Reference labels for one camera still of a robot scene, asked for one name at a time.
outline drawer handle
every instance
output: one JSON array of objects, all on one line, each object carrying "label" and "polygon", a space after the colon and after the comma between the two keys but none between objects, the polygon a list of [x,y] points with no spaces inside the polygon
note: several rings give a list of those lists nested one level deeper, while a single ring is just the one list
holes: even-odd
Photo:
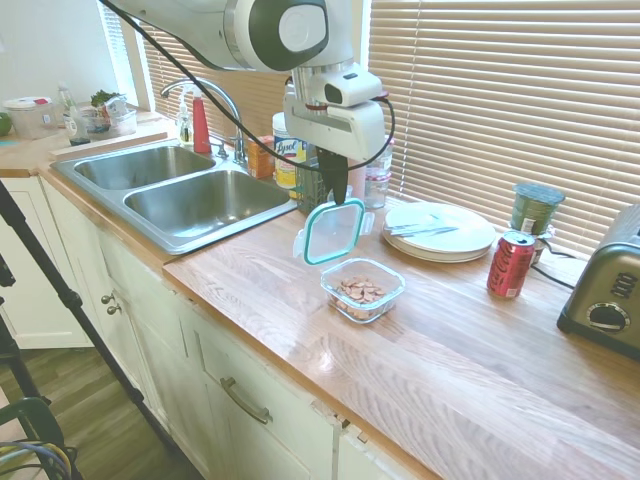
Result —
[{"label": "drawer handle", "polygon": [[269,409],[263,408],[260,411],[256,411],[255,409],[253,409],[251,406],[249,406],[247,402],[242,400],[236,392],[233,391],[233,386],[235,384],[236,384],[236,380],[233,377],[220,379],[220,385],[222,385],[222,388],[224,389],[224,391],[227,392],[227,395],[231,397],[231,400],[233,400],[236,405],[238,405],[241,409],[243,409],[251,417],[255,418],[257,421],[259,421],[263,425],[266,425],[267,423],[269,423],[269,420],[272,420],[271,416],[269,415]]}]

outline dish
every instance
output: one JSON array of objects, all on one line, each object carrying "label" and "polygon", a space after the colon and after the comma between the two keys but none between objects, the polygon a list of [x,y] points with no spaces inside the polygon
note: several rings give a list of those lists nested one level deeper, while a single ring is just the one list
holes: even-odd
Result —
[{"label": "dish", "polygon": [[396,237],[392,245],[443,254],[462,254],[462,257],[468,258],[473,252],[479,255],[488,250],[496,237],[493,226],[477,213],[442,203],[410,203],[394,208],[387,213],[385,229],[435,222],[457,227],[457,230],[439,235]]},{"label": "dish", "polygon": [[394,248],[397,248],[402,253],[406,253],[415,258],[419,258],[421,260],[427,260],[429,262],[436,263],[465,263],[471,262],[473,260],[477,260],[478,258],[484,257],[490,250],[491,245],[481,250],[476,250],[473,252],[467,253],[442,253],[442,252],[431,252],[429,250],[421,250],[419,248],[412,247],[408,244],[403,244],[398,241],[397,238],[392,237],[386,232],[383,232],[383,237]]}]

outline toaster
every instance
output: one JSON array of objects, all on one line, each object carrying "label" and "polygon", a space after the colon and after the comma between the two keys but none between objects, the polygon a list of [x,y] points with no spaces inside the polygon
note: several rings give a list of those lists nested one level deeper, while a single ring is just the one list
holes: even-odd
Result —
[{"label": "toaster", "polygon": [[618,215],[558,319],[575,332],[640,360],[640,205]]}]

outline jar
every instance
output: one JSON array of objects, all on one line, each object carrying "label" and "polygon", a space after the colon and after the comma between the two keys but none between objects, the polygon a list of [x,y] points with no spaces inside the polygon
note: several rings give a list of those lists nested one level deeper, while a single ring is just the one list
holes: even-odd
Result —
[{"label": "jar", "polygon": [[16,98],[7,100],[3,106],[20,138],[37,140],[58,133],[55,110],[48,97]]}]

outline red bottle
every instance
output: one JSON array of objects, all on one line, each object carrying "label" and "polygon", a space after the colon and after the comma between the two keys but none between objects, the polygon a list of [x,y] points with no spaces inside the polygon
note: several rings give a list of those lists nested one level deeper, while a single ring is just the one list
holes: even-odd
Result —
[{"label": "red bottle", "polygon": [[204,113],[202,92],[197,88],[193,92],[193,151],[196,153],[211,153],[209,142],[209,127]]}]

